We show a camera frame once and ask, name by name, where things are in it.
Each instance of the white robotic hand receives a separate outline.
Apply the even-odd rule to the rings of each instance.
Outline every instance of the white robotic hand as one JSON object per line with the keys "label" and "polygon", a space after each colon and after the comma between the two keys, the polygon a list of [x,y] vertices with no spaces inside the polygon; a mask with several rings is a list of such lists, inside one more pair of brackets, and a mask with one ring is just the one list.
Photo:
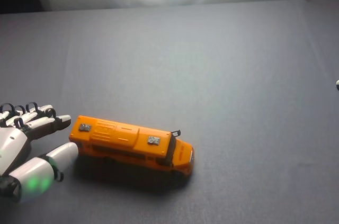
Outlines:
{"label": "white robotic hand", "polygon": [[[4,111],[6,105],[11,109]],[[69,125],[70,116],[57,117],[51,105],[38,107],[32,102],[26,105],[26,109],[9,103],[0,106],[0,197],[12,198],[16,202],[27,201],[46,191],[54,180],[63,180],[62,172],[78,156],[75,143],[66,143],[48,154],[24,162],[32,140]]]}

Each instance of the gray tablecloth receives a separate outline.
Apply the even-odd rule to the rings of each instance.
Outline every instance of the gray tablecloth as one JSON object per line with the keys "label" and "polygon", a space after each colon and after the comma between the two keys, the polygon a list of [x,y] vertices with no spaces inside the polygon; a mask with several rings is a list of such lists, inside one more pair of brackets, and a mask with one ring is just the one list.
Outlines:
{"label": "gray tablecloth", "polygon": [[0,16],[2,102],[181,129],[196,154],[183,188],[84,160],[1,223],[339,223],[338,52],[339,0]]}

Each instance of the green light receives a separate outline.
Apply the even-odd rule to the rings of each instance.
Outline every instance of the green light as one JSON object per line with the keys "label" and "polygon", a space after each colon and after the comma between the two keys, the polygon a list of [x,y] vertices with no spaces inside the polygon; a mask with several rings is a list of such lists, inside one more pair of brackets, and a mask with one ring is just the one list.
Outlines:
{"label": "green light", "polygon": [[38,187],[38,183],[39,183],[39,180],[37,177],[33,177],[31,179],[28,180],[28,189],[31,190],[31,191],[34,191],[37,189]]}
{"label": "green light", "polygon": [[48,190],[48,188],[50,188],[52,184],[52,179],[49,179],[49,178],[45,178],[42,180],[41,182],[41,191],[42,192],[45,192],[46,190]]}

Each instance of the bus roof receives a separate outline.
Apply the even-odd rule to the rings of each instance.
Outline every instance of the bus roof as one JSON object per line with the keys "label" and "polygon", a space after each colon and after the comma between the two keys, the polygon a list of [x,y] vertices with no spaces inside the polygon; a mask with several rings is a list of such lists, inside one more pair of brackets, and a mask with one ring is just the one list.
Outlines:
{"label": "bus roof", "polygon": [[81,115],[69,138],[148,156],[165,157],[171,133]]}

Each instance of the orange toy bus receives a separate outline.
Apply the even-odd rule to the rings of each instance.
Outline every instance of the orange toy bus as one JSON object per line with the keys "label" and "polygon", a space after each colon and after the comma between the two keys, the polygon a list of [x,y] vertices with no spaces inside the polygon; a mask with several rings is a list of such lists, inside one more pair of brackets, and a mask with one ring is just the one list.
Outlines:
{"label": "orange toy bus", "polygon": [[111,158],[189,176],[194,149],[178,136],[180,131],[162,131],[80,115],[69,141],[78,145],[80,155]]}

